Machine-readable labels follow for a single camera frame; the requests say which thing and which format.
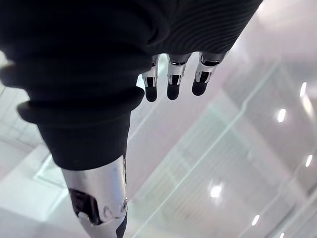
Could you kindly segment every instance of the robotic hand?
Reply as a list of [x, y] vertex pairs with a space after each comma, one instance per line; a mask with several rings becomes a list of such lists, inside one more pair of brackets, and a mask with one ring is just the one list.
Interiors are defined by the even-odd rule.
[[[212, 54], [208, 52], [199, 53], [199, 61], [196, 69], [195, 80], [193, 82], [192, 92], [196, 96], [202, 95], [207, 87], [211, 76], [217, 66], [225, 57], [224, 54]], [[170, 100], [175, 100], [179, 94], [179, 87], [184, 76], [187, 61], [191, 54], [185, 55], [168, 55], [168, 84], [167, 97]], [[159, 55], [152, 57], [152, 68], [142, 74], [145, 84], [146, 98], [149, 102], [154, 102], [158, 96], [157, 81], [158, 81], [158, 59]]]
[[18, 112], [38, 126], [89, 236], [122, 238], [130, 112], [144, 95], [138, 75], [155, 101], [158, 58], [167, 53], [175, 100], [191, 53], [200, 52], [192, 91], [202, 95], [262, 0], [31, 2], [2, 2], [0, 50], [10, 64], [0, 79], [28, 93]]

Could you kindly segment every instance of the white ceiling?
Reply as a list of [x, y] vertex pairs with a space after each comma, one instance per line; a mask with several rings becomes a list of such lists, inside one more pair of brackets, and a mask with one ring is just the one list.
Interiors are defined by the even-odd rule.
[[[201, 97], [191, 93], [197, 54], [173, 102], [160, 58], [158, 99], [131, 117], [125, 237], [317, 237], [316, 9], [264, 0]], [[37, 128], [16, 113], [25, 100], [0, 85], [0, 237], [86, 238]]]

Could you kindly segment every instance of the chrome forearm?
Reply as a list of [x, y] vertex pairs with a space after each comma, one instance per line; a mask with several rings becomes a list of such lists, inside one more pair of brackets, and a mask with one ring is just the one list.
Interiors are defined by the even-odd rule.
[[125, 157], [92, 170], [62, 172], [86, 232], [92, 238], [122, 238], [127, 216]]

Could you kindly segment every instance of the ceiling light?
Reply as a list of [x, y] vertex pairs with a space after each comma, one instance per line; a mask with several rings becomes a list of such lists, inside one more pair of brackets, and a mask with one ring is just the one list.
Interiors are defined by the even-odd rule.
[[210, 191], [210, 197], [212, 198], [217, 198], [220, 196], [220, 193], [221, 193], [221, 190], [222, 190], [222, 187], [221, 186], [215, 186], [211, 189]]
[[305, 95], [306, 86], [307, 86], [307, 83], [304, 82], [304, 83], [302, 84], [301, 91], [300, 91], [300, 93], [299, 93], [299, 96], [300, 96], [300, 97], [303, 97], [303, 96]]
[[311, 164], [312, 158], [313, 158], [313, 155], [309, 155], [307, 157], [306, 164], [305, 164], [306, 167], [308, 167]]
[[283, 122], [285, 119], [285, 115], [286, 115], [286, 110], [285, 109], [281, 109], [277, 115], [277, 121], [279, 123]]
[[258, 223], [258, 220], [260, 218], [260, 215], [256, 215], [252, 221], [252, 226], [255, 226]]

